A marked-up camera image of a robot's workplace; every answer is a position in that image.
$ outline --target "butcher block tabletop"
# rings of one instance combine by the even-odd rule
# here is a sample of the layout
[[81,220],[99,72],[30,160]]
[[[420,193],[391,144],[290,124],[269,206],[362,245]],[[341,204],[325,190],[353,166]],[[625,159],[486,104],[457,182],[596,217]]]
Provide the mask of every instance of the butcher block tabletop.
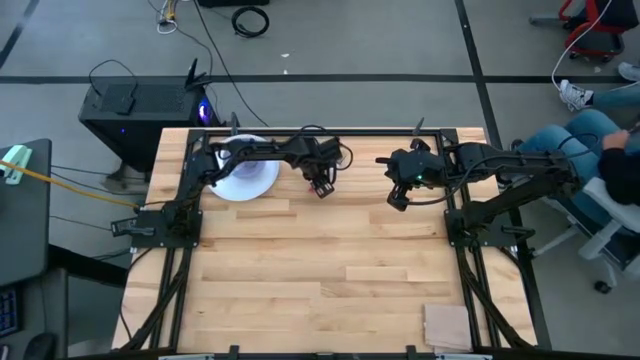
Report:
[[[188,131],[163,131],[147,202],[175,197]],[[485,142],[482,128],[457,132],[460,142]],[[393,184],[374,159],[408,149],[411,137],[340,138],[353,150],[353,165],[338,173],[335,192],[325,199],[286,163],[273,187],[255,200],[229,202],[204,190],[178,352],[225,353],[230,345],[243,353],[398,353],[407,345],[434,350],[425,343],[424,305],[464,306],[444,225],[446,203],[406,212],[386,203]],[[435,148],[433,138],[423,139]],[[469,190],[475,200],[498,194],[493,178],[469,184]],[[414,200],[442,195],[441,189],[410,193]],[[495,248],[482,251],[495,304],[535,343],[518,268]],[[154,249],[131,269],[122,314],[132,333],[157,301],[165,253]],[[180,259],[178,253],[174,268]],[[477,301],[476,312],[483,344],[489,345]],[[161,346],[168,344],[172,313],[170,305]],[[126,341],[119,321],[113,346]]]

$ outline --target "person's hand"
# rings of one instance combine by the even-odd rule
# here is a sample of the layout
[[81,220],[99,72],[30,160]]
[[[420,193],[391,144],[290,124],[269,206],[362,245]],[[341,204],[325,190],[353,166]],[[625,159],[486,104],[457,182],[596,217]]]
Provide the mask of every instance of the person's hand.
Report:
[[629,141],[629,132],[626,130],[609,134],[602,139],[602,148],[608,149],[624,149]]

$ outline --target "metal frame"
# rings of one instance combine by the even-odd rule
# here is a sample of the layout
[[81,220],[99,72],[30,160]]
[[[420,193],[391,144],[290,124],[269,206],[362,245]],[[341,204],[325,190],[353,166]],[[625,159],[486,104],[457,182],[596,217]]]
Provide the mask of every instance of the metal frame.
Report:
[[[333,129],[328,129],[333,135],[336,136],[403,136],[403,137],[414,137],[415,135],[413,134],[413,129],[410,128],[389,128],[389,129],[357,129],[357,128],[333,128]],[[285,128],[285,129],[268,129],[268,128],[259,128],[259,129],[243,129],[243,128],[239,128],[238,129],[239,133],[251,133],[253,135],[258,135],[258,136],[292,136],[295,133],[298,132],[298,129],[295,128]],[[192,129],[189,131],[189,136],[188,136],[188,145],[192,144],[193,141],[195,141],[196,139],[200,139],[204,136],[204,142],[208,142],[209,139],[211,139],[212,137],[226,137],[228,136],[229,131],[228,130],[222,130],[222,129],[214,129],[214,130],[204,130],[204,129]],[[314,129],[309,129],[309,130],[305,130],[305,134],[311,135],[311,136],[322,136],[322,135],[326,135],[323,131],[321,130],[314,130]],[[443,147],[444,147],[444,143],[445,141],[450,141],[452,143],[457,143],[458,142],[458,134],[457,134],[457,130],[455,128],[452,129],[421,129],[420,132],[418,133],[418,136],[421,137],[434,137],[435,141],[436,141],[436,147],[438,149],[439,152],[442,151]],[[470,200],[469,197],[469,190],[467,188],[467,186],[463,186],[462,187],[462,199],[463,202],[467,202]],[[447,206],[449,209],[455,209],[456,204],[455,204],[455,200],[453,198],[449,198],[447,201]],[[461,261],[467,261],[466,260],[466,254],[465,254],[465,250],[463,247],[455,247],[455,249],[453,250],[456,252],[457,254],[457,259],[458,259],[458,268],[461,272],[462,267],[461,267]],[[485,265],[484,265],[484,259],[482,256],[482,251],[480,248],[477,249],[471,249],[470,250],[471,253],[473,254],[473,258],[474,258],[474,263],[475,263],[475,270],[478,276],[478,280],[482,286],[483,291],[487,294],[487,296],[490,297],[490,289],[489,289],[489,283],[488,283],[488,279],[487,279],[487,275],[486,275],[486,269],[485,269]],[[162,271],[162,276],[161,276],[161,283],[160,283],[160,293],[158,295],[158,297],[160,298],[164,291],[166,290],[169,281],[171,280],[171,271],[173,269],[173,261],[175,258],[175,250],[174,249],[167,249],[167,254],[165,256],[165,263],[164,263],[164,267],[163,267],[163,271]],[[183,261],[187,261],[187,267],[189,266],[189,263],[191,261],[191,257],[185,257],[183,259]],[[525,259],[526,262],[530,262],[530,258],[526,258]],[[474,303],[474,298],[473,298],[473,291],[472,289],[465,283],[463,277],[462,277],[462,273],[460,274],[461,278],[461,284],[462,284],[462,291],[463,291],[463,295],[464,295],[464,302],[465,302],[465,306],[468,309],[469,312],[469,324],[471,327],[471,336],[472,336],[472,345],[474,348],[480,347],[482,346],[482,342],[481,342],[481,338],[480,338],[480,329],[478,326],[478,318],[477,318],[477,313],[476,313],[476,309],[475,309],[475,303]],[[532,286],[525,286],[525,289],[531,289]],[[172,319],[172,323],[171,323],[171,329],[170,329],[170,344],[169,347],[170,348],[177,348],[177,344],[178,344],[178,340],[179,340],[179,333],[180,333],[180,326],[181,326],[181,320],[182,320],[182,306],[184,305],[184,298],[185,298],[185,293],[186,293],[186,282],[185,284],[180,288],[180,290],[178,291],[178,293],[176,294],[176,307],[175,307],[175,311],[174,311],[174,316]],[[489,337],[490,337],[490,342],[491,342],[491,346],[492,347],[500,347],[500,335],[499,335],[499,331],[493,321],[493,319],[491,318],[491,316],[489,315],[489,313],[485,310],[485,317],[487,320],[487,324],[489,325]],[[152,332],[152,336],[151,336],[151,342],[150,342],[150,347],[151,348],[157,348],[159,345],[159,339],[160,339],[160,332],[161,332],[161,328],[162,328],[162,321],[159,321],[158,324],[156,325],[156,328],[153,330]]]
[[[251,133],[255,135],[262,136],[291,136],[294,135],[298,130],[297,129],[238,129],[240,133]],[[444,147],[444,141],[450,141],[452,143],[458,142],[458,136],[456,129],[424,129],[420,130],[418,134],[414,134],[412,129],[328,129],[331,131],[333,135],[337,136],[404,136],[404,137],[415,137],[415,136],[433,136],[436,140],[437,149],[439,152],[442,151]],[[322,131],[309,130],[309,135],[321,136],[325,135]],[[216,129],[216,130],[200,130],[195,129],[189,132],[188,143],[189,145],[193,143],[195,139],[202,138],[205,136],[205,141],[208,141],[211,137],[224,137],[228,135],[228,130],[224,129]],[[462,201],[467,202],[470,200],[469,189],[467,186],[463,186],[461,188]],[[454,197],[447,199],[447,207],[448,209],[455,209],[456,203]],[[515,225],[520,225],[521,220],[519,219],[519,213],[512,214],[512,219],[516,223]],[[475,354],[466,354],[462,356],[458,355],[442,355],[442,354],[433,354],[433,353],[418,353],[416,351],[416,347],[414,345],[407,345],[405,353],[386,353],[386,354],[378,354],[378,353],[365,353],[365,354],[339,354],[339,353],[301,353],[301,354],[240,354],[239,347],[236,345],[230,346],[228,353],[218,353],[218,354],[207,354],[213,355],[215,359],[223,359],[223,360],[238,360],[238,359],[246,359],[246,360],[358,360],[358,359],[367,359],[367,360],[381,360],[381,359],[407,359],[407,360],[427,360],[427,359],[441,359],[441,360],[454,360],[454,359],[467,359],[467,360],[476,360],[476,359],[505,359],[505,360],[515,360],[515,359],[527,359],[527,360],[538,360],[538,359],[565,359],[565,360],[577,360],[577,359],[640,359],[636,357],[626,357],[626,356],[611,356],[611,355],[595,355],[595,354],[583,354],[583,353],[569,353],[569,352],[557,352],[550,350],[543,350],[541,348],[516,348],[516,349],[505,349],[500,347],[500,335],[496,326],[496,321],[499,321],[501,314],[498,311],[498,317],[496,318],[495,312],[490,314],[489,309],[485,307],[485,317],[487,319],[487,324],[489,325],[489,337],[491,346],[483,346],[481,338],[480,338],[480,329],[478,327],[478,318],[475,309],[474,303],[474,295],[478,296],[478,298],[484,297],[485,299],[490,298],[490,289],[486,276],[486,269],[484,265],[484,259],[482,256],[481,248],[471,248],[469,249],[473,254],[475,270],[477,273],[477,282],[476,282],[476,292],[472,291],[471,286],[466,281],[463,273],[464,271],[469,271],[469,263],[466,258],[465,248],[463,246],[454,246],[453,251],[456,252],[458,269],[460,273],[462,292],[464,296],[465,306],[469,312],[469,326],[471,330],[471,340],[472,346]],[[184,249],[183,250],[182,261],[186,262],[186,268],[188,270],[192,249]],[[529,302],[529,310],[530,315],[533,321],[534,330],[536,332],[536,336],[538,337],[538,341],[548,341],[548,333],[546,332],[546,324],[544,322],[544,315],[542,313],[542,307],[539,299],[539,293],[535,282],[535,276],[533,273],[533,268],[531,265],[531,256],[529,254],[528,247],[526,244],[518,245],[518,258],[510,256],[510,259],[515,262],[522,273],[522,281],[524,290],[527,296],[527,300]],[[173,261],[175,259],[175,250],[167,249],[167,254],[165,257],[165,263],[163,267],[161,284],[160,284],[160,293],[158,298],[161,299],[163,294],[166,292],[168,288],[168,284],[171,280],[171,272],[173,270]],[[185,280],[182,286],[176,293],[176,305],[174,316],[171,323],[170,329],[170,340],[169,347],[158,348],[162,321],[159,321],[156,325],[156,328],[153,329],[151,334],[151,342],[150,348],[146,350],[123,350],[121,352],[115,352],[111,354],[104,355],[92,355],[89,357],[82,357],[82,359],[87,360],[99,360],[99,359],[114,359],[116,357],[120,358],[131,358],[131,359],[157,359],[159,352],[162,352],[163,357],[161,359],[170,359],[166,356],[175,355],[177,353],[178,340],[180,335],[180,327],[182,322],[182,310],[184,306],[184,300],[186,295],[186,284]]]

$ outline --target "floor tile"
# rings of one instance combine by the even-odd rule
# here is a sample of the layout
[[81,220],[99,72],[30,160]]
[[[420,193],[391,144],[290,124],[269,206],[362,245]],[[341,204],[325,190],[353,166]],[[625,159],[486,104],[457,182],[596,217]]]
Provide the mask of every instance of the floor tile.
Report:
[[[473,37],[485,75],[550,75],[565,50],[566,30],[555,25],[533,26],[529,17],[534,14],[553,14],[561,2],[465,0]],[[561,63],[558,74],[615,75],[620,61],[637,63],[640,48],[640,28],[624,34],[625,52],[609,64],[598,59],[584,58]]]
[[[146,1],[131,3],[43,2],[1,74],[86,75],[99,62],[116,58],[136,74],[178,75],[193,57],[207,59],[202,48],[178,33],[158,35]],[[231,14],[228,8],[216,11]],[[281,0],[265,11],[271,18],[267,34],[243,39],[228,20],[203,9],[232,73],[471,73],[453,2]],[[59,21],[59,13],[66,21]],[[193,4],[180,3],[177,16],[181,30],[209,45]],[[243,21],[250,26],[251,20]],[[122,74],[100,73],[113,71]],[[218,60],[214,72],[223,73]]]

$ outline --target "table leg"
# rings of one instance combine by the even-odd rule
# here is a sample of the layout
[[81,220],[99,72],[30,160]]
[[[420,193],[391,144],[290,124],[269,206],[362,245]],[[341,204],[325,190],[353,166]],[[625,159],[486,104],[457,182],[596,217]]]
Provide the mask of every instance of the table leg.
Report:
[[49,245],[49,268],[66,269],[69,275],[102,283],[125,287],[128,270],[107,262]]

